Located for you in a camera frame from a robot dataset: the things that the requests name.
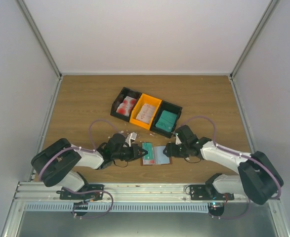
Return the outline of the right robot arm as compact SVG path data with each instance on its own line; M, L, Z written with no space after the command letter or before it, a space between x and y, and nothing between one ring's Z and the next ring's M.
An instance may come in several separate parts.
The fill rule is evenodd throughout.
M235 175L216 173L205 182L209 199L238 194L263 205L269 199L280 197L284 181L265 153L243 153L221 146L210 138L198 138L187 125L179 127L175 137L175 142L167 143L163 150L167 157L198 157L235 172Z

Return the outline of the brown leather card holder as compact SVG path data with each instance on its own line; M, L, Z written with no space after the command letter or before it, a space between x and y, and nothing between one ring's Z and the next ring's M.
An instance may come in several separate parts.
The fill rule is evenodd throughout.
M154 155L154 160L155 160L155 164L154 165L169 165L172 164L172 160L171 158L166 157L163 154L163 150L164 150L165 146L153 146L153 155Z

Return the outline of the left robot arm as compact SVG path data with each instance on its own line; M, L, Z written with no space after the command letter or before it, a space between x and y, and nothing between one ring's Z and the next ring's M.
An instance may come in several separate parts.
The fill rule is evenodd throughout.
M73 168L80 166L102 170L117 160L126 163L138 160L147 155L148 151L134 143L136 137L134 132L127 137L116 133L108 142L93 150L75 146L67 139L61 138L35 155L31 165L46 187L61 186L70 191L75 198L84 199L88 195L89 184L83 175L74 172Z

